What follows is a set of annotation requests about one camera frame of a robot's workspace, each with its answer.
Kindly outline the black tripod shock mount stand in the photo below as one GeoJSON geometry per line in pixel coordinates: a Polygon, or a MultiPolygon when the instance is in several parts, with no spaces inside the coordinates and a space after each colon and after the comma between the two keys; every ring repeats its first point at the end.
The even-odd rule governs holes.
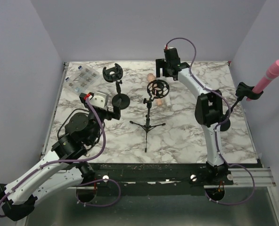
{"type": "Polygon", "coordinates": [[[164,98],[167,94],[169,94],[169,91],[170,91],[170,86],[164,80],[154,80],[154,81],[150,82],[147,85],[147,93],[149,95],[149,99],[144,98],[144,100],[143,100],[143,104],[146,104],[146,106],[147,106],[147,114],[145,116],[146,117],[146,123],[144,125],[141,125],[141,124],[135,123],[133,121],[130,121],[130,124],[134,124],[134,125],[137,125],[137,126],[143,128],[143,130],[146,133],[146,136],[145,136],[145,152],[147,152],[148,132],[150,132],[151,130],[153,130],[156,127],[166,125],[166,123],[161,123],[161,124],[157,124],[157,125],[153,125],[153,126],[150,124],[150,110],[152,108],[152,102],[154,101],[154,99],[164,98]],[[153,94],[153,91],[155,89],[154,88],[149,89],[149,87],[148,87],[150,84],[153,84],[154,82],[156,82],[158,84],[158,87],[160,88],[160,90],[157,91],[156,95],[153,94]]]}

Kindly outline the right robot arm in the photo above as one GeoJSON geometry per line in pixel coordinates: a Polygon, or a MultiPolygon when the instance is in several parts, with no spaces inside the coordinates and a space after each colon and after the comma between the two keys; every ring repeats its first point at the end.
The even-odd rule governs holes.
{"type": "Polygon", "coordinates": [[[222,93],[207,87],[195,76],[188,63],[181,62],[176,48],[164,49],[164,58],[156,60],[156,76],[172,77],[196,98],[195,119],[201,125],[207,148],[205,178],[215,185],[228,171],[222,157],[220,123],[223,119],[222,93]]]}

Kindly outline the beige microphone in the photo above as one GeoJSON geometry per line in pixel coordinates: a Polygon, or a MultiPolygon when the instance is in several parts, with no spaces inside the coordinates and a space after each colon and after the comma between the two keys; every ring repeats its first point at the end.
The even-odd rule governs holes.
{"type": "MultiPolygon", "coordinates": [[[[156,80],[156,77],[153,73],[149,73],[148,76],[147,76],[147,80],[148,80],[148,83],[150,83],[150,82],[156,80]]],[[[148,87],[149,87],[149,89],[151,89],[151,88],[155,89],[153,91],[154,95],[156,95],[157,91],[160,90],[160,88],[158,87],[158,84],[156,82],[154,82],[153,84],[150,84],[148,87]]],[[[163,102],[162,102],[161,99],[154,99],[152,104],[153,104],[153,106],[161,107],[163,105],[163,102]]]]}

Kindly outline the black shock mount desk stand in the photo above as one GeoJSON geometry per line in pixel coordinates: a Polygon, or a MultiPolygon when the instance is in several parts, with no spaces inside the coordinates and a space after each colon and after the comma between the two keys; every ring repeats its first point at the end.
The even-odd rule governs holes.
{"type": "Polygon", "coordinates": [[[106,68],[104,67],[102,70],[102,75],[105,81],[109,83],[115,82],[116,92],[117,94],[113,96],[112,98],[112,105],[117,104],[120,102],[120,109],[124,110],[130,105],[130,98],[123,94],[121,91],[121,85],[122,85],[122,77],[123,77],[123,69],[122,67],[115,63],[114,67],[106,68]]]}

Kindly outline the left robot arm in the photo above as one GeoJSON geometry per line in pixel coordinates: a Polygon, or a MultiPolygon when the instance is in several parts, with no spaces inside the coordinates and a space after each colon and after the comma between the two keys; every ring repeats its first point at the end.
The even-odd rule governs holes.
{"type": "Polygon", "coordinates": [[[113,111],[109,111],[103,97],[81,94],[80,100],[85,108],[70,113],[62,124],[65,133],[51,150],[21,177],[0,184],[0,218],[19,221],[49,194],[92,183],[89,161],[104,152],[107,143],[104,120],[121,118],[121,102],[114,102],[113,111]]]}

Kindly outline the silver white microphone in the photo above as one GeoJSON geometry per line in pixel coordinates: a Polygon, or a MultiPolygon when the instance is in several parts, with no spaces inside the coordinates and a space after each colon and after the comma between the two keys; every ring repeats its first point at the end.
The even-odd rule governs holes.
{"type": "Polygon", "coordinates": [[[171,98],[170,98],[170,94],[167,94],[165,97],[164,97],[164,100],[165,100],[165,104],[167,107],[171,106],[172,103],[171,103],[171,98]]]}

